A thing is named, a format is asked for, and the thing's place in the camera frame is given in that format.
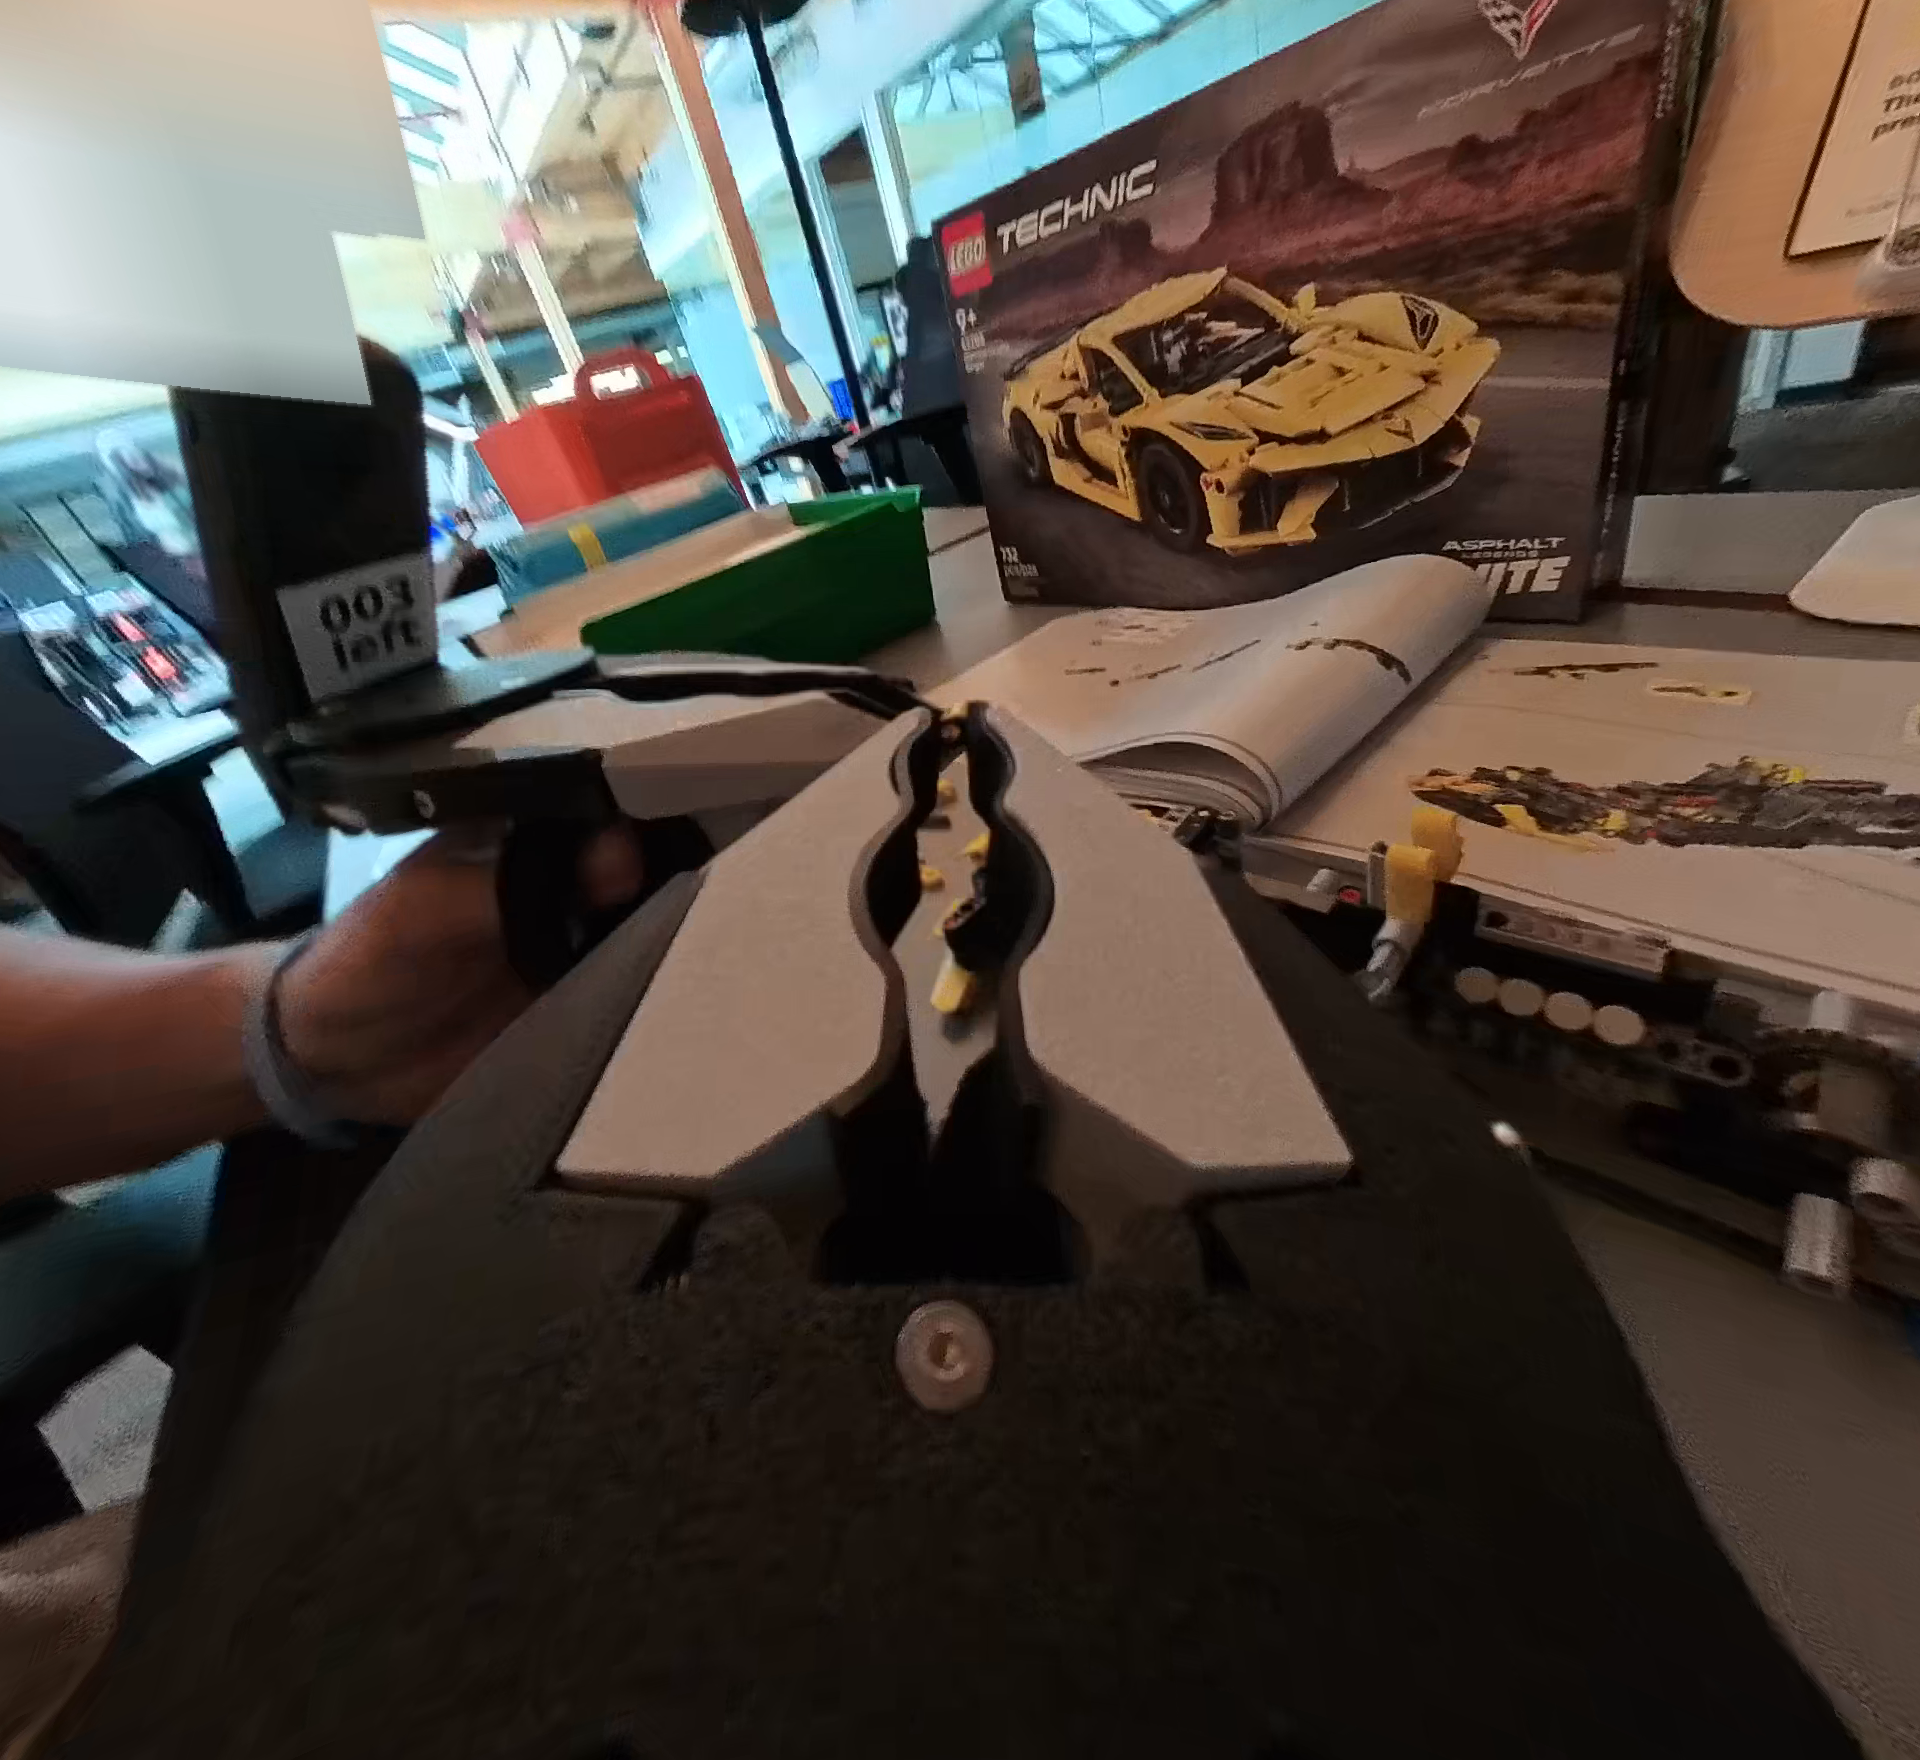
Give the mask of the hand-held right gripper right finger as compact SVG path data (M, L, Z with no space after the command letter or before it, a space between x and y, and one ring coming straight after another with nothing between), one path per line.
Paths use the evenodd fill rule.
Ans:
M1207 877L1013 713L972 708L972 957L1034 1177L1094 1259L1149 1215L1333 1187L1353 1150Z

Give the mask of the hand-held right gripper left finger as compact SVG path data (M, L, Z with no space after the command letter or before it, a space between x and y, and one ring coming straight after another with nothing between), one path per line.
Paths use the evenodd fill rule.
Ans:
M910 713L707 864L558 1150L562 1187L665 1209L641 1276L685 1276L721 1214L807 1276L920 1272L917 906Z

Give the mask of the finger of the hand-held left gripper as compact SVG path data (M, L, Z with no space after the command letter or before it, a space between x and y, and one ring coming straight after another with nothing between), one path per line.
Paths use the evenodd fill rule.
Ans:
M602 656L593 673L593 692L611 692L629 702L824 693L884 722L920 711L920 692L911 683L848 662L792 662L742 653L638 653Z
M850 692L668 700L562 692L455 742L448 821L605 824L764 813L891 722Z

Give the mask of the building set box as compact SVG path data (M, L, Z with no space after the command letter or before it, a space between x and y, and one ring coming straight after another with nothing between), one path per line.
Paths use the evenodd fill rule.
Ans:
M1380 0L934 226L1001 596L1620 576L1706 0Z

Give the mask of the person's left hand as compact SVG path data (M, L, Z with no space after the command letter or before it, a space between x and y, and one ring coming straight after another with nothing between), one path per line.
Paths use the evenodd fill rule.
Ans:
M286 973L288 1047L355 1129L406 1129L532 1003L506 952L505 827L432 836Z

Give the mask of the green plastic bin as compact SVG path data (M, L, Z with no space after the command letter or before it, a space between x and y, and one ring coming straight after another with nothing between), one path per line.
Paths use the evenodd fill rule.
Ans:
M740 531L729 559L685 562L675 582L582 620L582 642L848 664L938 614L917 490L796 501L714 529Z

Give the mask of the teal box with yellow label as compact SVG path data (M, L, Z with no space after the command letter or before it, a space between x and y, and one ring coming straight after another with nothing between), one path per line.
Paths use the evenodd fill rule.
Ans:
M522 524L490 547L496 587L506 606L561 587L584 573L624 562L707 524L749 510L735 480L700 468L628 494L566 508L538 524Z

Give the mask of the pile of yellow building pieces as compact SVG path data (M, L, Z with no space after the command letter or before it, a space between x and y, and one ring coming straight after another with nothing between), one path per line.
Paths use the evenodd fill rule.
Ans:
M934 804L917 831L920 905L906 935L910 983L950 1031L972 1019L995 961L981 960L973 920L986 901L992 832L973 813L961 773L935 777Z

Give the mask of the red plastic crate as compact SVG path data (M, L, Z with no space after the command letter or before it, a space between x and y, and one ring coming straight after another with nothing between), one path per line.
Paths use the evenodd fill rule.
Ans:
M698 475L750 501L706 382L639 346L584 359L562 400L485 427L474 451L522 526Z

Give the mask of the open instruction booklet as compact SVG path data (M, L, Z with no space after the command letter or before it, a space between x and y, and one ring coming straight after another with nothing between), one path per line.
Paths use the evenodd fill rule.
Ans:
M1495 639L1488 598L1390 559L1271 602L1059 617L942 696L1224 813L1249 852L1363 868L1435 809L1507 925L1916 1009L1916 661Z

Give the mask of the partly built toy car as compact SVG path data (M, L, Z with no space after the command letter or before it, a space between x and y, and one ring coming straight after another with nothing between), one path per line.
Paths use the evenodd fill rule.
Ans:
M1570 1187L1822 1295L1916 1312L1916 1007L1788 979L1466 874L1418 804L1361 855L1137 801L1241 872L1355 986L1516 1118Z

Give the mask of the grey wristband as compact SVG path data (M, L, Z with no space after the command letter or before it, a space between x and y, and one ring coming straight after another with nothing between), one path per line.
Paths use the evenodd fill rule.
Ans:
M317 1078L288 1047L281 1014L282 981L317 934L319 929L303 930L288 941L270 971L252 986L242 1015L240 1047L262 1121L304 1146L341 1150L355 1140L355 1125L331 1109Z

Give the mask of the black floor lamp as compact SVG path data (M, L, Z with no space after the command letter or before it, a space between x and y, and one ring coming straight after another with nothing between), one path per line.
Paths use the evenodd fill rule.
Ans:
M679 17L690 34L706 42L731 37L742 37L746 42L779 148L781 168L794 201L809 265L826 313L829 337L832 340L842 384L847 387L847 397L850 400L850 420L858 430L868 430L871 427L871 417L866 400L859 361L853 353L850 331L829 268L822 228L816 212L812 209L803 163L785 114L773 51L767 44L769 27L794 19L807 1L809 0L684 0Z

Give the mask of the wooden document stand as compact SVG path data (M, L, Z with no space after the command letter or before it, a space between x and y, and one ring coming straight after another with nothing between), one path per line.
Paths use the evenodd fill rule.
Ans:
M1788 257L1864 1L1723 0L1672 235L1681 291L1723 322L1794 333L1916 316L1916 219L1876 250Z

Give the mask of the printed instruction sheet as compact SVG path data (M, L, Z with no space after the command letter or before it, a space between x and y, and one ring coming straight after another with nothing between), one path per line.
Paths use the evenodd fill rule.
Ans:
M1788 257L1877 250L1916 176L1917 0L1865 0L1788 235Z

